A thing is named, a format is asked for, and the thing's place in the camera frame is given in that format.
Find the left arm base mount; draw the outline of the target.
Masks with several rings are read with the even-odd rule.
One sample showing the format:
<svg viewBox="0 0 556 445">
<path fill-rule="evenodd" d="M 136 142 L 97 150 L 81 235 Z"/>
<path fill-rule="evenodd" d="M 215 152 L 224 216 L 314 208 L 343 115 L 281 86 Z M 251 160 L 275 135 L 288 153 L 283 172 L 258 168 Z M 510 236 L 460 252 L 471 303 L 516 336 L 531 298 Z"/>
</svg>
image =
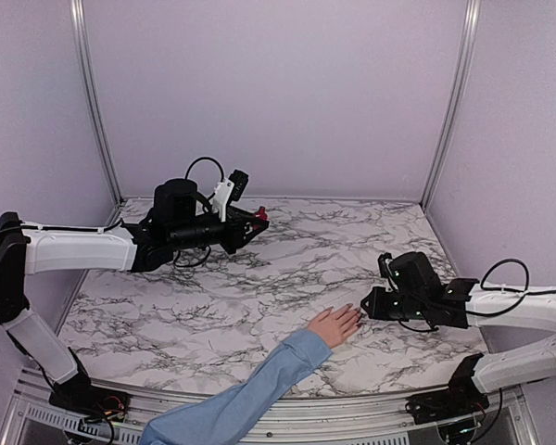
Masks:
<svg viewBox="0 0 556 445">
<path fill-rule="evenodd" d="M 90 387 L 76 392 L 53 390 L 49 403 L 58 408 L 82 413 L 91 420 L 123 421 L 129 404 L 129 394 L 113 389 Z"/>
</svg>

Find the red nail polish bottle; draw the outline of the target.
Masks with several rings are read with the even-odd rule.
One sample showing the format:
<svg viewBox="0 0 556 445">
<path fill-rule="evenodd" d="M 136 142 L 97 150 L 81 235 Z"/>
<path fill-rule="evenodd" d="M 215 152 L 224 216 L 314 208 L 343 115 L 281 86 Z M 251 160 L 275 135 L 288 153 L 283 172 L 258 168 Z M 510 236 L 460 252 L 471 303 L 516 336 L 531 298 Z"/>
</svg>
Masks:
<svg viewBox="0 0 556 445">
<path fill-rule="evenodd" d="M 254 217 L 262 221 L 267 221 L 268 215 L 266 213 L 266 208 L 264 206 L 260 206 L 259 209 L 254 213 Z"/>
</svg>

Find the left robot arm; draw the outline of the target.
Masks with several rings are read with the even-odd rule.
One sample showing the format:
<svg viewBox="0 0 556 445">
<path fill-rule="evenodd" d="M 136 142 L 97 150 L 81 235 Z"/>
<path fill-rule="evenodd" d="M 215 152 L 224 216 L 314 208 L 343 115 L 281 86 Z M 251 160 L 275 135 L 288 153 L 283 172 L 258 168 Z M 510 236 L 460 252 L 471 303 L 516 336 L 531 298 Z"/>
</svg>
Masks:
<svg viewBox="0 0 556 445">
<path fill-rule="evenodd" d="M 205 197 L 194 181 L 171 179 L 155 189 L 153 206 L 138 223 L 61 227 L 24 222 L 15 212 L 1 215 L 0 326 L 76 411 L 91 412 L 98 392 L 79 359 L 32 308 L 24 294 L 26 276 L 66 270 L 149 273 L 181 251 L 215 245 L 233 254 L 269 226 L 264 208 L 250 213 L 234 206 L 247 181 L 236 171 Z"/>
</svg>

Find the blue sleeved forearm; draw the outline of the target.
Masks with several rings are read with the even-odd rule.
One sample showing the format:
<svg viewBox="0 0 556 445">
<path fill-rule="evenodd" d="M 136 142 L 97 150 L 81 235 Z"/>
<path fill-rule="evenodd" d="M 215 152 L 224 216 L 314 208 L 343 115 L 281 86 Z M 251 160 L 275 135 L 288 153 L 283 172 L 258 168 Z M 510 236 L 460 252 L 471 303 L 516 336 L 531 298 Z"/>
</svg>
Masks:
<svg viewBox="0 0 556 445">
<path fill-rule="evenodd" d="M 283 340 L 242 384 L 196 404 L 173 408 L 150 420 L 142 444 L 235 444 L 292 386 L 332 355 L 304 329 Z"/>
</svg>

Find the mannequin hand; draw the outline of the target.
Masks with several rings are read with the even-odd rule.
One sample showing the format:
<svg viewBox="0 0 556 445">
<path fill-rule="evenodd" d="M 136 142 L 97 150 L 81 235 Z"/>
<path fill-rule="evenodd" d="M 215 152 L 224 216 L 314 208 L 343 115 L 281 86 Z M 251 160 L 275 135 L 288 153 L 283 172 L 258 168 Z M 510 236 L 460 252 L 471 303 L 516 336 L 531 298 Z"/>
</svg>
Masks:
<svg viewBox="0 0 556 445">
<path fill-rule="evenodd" d="M 359 312 L 360 309 L 350 303 L 337 310 L 330 307 L 316 315 L 307 329 L 316 334 L 328 348 L 333 349 L 345 343 L 359 330 Z"/>
</svg>

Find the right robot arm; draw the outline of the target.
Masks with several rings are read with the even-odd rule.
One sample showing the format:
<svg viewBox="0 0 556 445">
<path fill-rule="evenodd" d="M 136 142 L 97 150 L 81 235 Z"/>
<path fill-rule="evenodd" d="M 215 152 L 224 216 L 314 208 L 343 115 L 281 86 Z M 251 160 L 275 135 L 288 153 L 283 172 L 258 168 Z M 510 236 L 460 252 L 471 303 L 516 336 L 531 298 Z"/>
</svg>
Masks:
<svg viewBox="0 0 556 445">
<path fill-rule="evenodd" d="M 459 415 L 476 397 L 502 388 L 556 377 L 556 286 L 525 282 L 514 288 L 490 284 L 486 278 L 443 283 L 420 251 L 396 258 L 386 253 L 377 264 L 388 285 L 374 287 L 360 303 L 373 320 L 424 321 L 431 330 L 504 326 L 548 333 L 514 350 L 464 358 L 440 397 L 446 413 Z"/>
</svg>

